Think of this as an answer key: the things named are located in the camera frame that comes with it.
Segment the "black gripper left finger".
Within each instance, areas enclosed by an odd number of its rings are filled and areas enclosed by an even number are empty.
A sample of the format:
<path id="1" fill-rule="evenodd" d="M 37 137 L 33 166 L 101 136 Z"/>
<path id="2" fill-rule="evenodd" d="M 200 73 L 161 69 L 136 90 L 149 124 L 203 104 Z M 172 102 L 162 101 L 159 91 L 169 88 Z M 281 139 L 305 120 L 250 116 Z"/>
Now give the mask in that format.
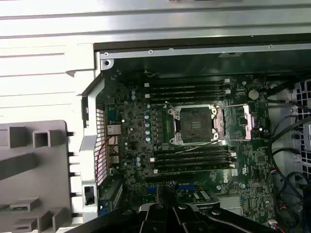
<path id="1" fill-rule="evenodd" d="M 139 212 L 119 208 L 83 225 L 83 233 L 164 233 L 166 231 L 171 190 L 162 188 L 162 202 L 146 204 Z"/>

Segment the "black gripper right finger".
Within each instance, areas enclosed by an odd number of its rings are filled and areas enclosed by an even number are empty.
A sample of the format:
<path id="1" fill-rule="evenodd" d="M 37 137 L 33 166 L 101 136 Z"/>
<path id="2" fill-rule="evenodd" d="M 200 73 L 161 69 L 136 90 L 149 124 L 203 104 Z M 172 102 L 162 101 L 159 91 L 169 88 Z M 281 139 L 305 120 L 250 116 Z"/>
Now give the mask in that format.
<path id="1" fill-rule="evenodd" d="M 214 207 L 202 214 L 190 204 L 180 203 L 176 190 L 167 188 L 167 206 L 174 212 L 185 233 L 275 233 L 276 230 L 223 208 Z"/>

